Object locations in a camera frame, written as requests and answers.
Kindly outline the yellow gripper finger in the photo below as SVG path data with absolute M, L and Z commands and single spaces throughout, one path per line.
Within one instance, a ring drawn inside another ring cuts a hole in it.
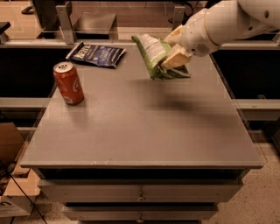
M 170 70 L 187 64 L 192 57 L 183 46 L 176 44 L 167 54 L 167 58 L 160 64 L 163 69 Z
M 181 44 L 181 36 L 182 36 L 183 25 L 179 25 L 176 29 L 174 29 L 168 36 L 164 38 L 164 41 L 171 46 L 175 46 L 176 44 Z

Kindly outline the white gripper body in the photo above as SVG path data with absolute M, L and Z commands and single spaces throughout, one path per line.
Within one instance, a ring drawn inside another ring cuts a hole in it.
M 191 55 L 203 57 L 220 48 L 220 15 L 216 8 L 203 9 L 187 20 L 183 26 L 181 43 Z

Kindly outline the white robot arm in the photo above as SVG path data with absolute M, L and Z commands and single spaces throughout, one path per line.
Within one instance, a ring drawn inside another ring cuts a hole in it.
M 280 0 L 221 0 L 192 15 L 165 41 L 171 45 L 160 64 L 181 67 L 193 55 L 203 57 L 237 39 L 247 39 L 280 27 Z

